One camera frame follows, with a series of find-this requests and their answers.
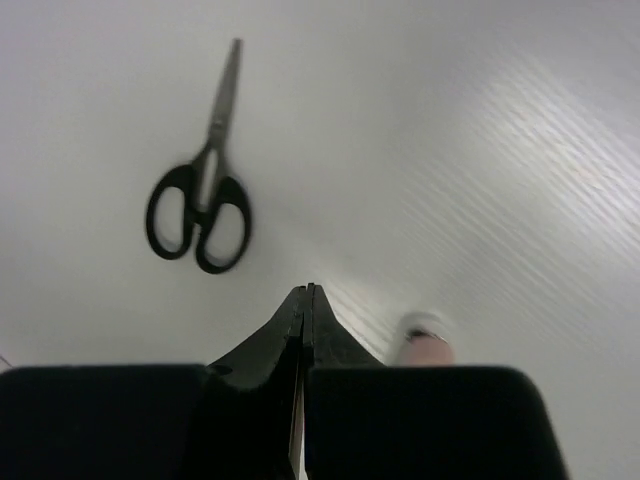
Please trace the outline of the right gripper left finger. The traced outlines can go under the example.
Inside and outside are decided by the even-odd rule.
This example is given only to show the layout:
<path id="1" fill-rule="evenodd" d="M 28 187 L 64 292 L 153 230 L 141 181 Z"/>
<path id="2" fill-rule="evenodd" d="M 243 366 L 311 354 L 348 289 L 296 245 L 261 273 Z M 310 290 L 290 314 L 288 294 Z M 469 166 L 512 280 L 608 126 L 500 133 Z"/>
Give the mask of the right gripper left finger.
<path id="1" fill-rule="evenodd" d="M 211 364 L 22 367 L 1 377 L 5 479 L 295 479 L 302 305 Z"/>

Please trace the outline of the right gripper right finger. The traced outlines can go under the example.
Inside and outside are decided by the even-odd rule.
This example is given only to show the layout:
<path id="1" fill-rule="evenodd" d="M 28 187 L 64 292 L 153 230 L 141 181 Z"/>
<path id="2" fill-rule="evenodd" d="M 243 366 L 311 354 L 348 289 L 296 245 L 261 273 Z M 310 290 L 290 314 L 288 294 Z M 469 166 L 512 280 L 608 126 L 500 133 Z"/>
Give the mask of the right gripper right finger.
<path id="1" fill-rule="evenodd" d="M 302 311 L 310 478 L 568 477 L 546 405 L 521 371 L 386 366 L 337 321 L 322 287 L 307 287 Z"/>

